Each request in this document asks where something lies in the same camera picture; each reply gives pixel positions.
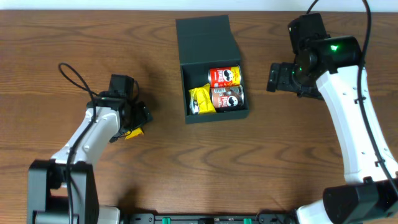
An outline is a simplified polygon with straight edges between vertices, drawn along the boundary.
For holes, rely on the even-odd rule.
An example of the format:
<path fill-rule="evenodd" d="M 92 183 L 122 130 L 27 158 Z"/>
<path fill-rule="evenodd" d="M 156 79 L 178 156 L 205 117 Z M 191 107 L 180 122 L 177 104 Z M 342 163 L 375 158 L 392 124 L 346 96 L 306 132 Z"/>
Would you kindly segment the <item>dark green box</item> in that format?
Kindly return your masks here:
<path fill-rule="evenodd" d="M 227 15 L 177 19 L 177 40 L 182 79 L 185 123 L 207 123 L 243 119 L 249 114 L 248 97 L 241 108 L 215 114 L 193 115 L 190 111 L 189 90 L 208 83 L 211 68 L 243 66 Z"/>

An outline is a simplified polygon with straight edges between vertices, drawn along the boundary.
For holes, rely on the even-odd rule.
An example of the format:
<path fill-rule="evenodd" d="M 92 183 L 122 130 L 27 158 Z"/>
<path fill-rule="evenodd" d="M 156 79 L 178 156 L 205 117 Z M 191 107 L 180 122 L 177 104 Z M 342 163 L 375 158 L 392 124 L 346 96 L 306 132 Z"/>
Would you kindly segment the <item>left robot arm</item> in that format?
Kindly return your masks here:
<path fill-rule="evenodd" d="M 28 223 L 121 223 L 120 209 L 101 206 L 94 168 L 105 147 L 152 120 L 144 102 L 98 98 L 79 128 L 49 160 L 28 170 Z"/>

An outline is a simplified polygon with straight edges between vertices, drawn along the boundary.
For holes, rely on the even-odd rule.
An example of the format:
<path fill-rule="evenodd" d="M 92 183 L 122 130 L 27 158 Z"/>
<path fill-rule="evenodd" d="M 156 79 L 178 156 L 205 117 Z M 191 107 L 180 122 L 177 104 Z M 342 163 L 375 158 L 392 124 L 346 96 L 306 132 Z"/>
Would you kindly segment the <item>long yellow snack bar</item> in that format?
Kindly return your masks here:
<path fill-rule="evenodd" d="M 198 102 L 200 112 L 199 114 L 213 114 L 216 113 L 210 97 L 210 84 L 207 83 L 202 87 L 189 90 L 190 100 L 195 99 Z"/>

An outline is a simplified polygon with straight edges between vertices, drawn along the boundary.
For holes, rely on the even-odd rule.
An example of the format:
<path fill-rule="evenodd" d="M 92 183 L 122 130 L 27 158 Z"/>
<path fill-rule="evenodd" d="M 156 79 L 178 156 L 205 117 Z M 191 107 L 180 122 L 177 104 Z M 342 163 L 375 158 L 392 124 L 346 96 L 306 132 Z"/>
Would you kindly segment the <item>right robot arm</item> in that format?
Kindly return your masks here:
<path fill-rule="evenodd" d="M 310 40 L 293 63 L 273 63 L 267 91 L 323 99 L 343 155 L 345 185 L 296 209 L 297 223 L 363 223 L 397 214 L 397 161 L 382 134 L 353 36 Z"/>

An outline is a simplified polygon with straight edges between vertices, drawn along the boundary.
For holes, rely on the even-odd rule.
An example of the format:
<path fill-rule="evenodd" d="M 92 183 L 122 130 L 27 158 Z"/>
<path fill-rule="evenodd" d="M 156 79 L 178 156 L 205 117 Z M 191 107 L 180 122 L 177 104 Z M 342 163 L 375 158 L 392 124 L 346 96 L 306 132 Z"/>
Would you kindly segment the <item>small yellow snack packet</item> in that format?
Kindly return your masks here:
<path fill-rule="evenodd" d="M 125 140 L 127 140 L 127 139 L 132 139 L 132 138 L 138 137 L 140 135 L 144 135 L 144 132 L 143 132 L 142 128 L 136 128 L 136 129 L 134 129 L 132 131 L 128 131 L 124 135 L 124 138 L 125 138 Z"/>

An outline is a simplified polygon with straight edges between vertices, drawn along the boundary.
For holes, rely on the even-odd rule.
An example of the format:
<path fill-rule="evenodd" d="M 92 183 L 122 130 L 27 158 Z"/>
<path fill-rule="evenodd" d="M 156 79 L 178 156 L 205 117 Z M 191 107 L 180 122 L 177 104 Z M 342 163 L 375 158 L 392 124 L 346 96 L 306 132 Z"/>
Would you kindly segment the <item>red Pringles can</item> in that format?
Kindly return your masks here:
<path fill-rule="evenodd" d="M 239 65 L 211 68 L 208 71 L 208 81 L 212 88 L 240 85 L 242 82 L 241 68 Z"/>

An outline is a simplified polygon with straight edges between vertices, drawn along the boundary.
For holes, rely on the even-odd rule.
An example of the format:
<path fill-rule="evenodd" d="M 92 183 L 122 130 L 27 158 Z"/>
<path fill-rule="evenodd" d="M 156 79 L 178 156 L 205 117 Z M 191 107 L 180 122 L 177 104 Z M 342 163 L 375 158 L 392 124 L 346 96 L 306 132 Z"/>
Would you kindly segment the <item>green white snack packet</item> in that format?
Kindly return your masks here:
<path fill-rule="evenodd" d="M 191 111 L 192 115 L 199 114 L 200 108 L 199 108 L 197 100 L 195 100 L 195 99 L 190 100 L 190 111 Z"/>

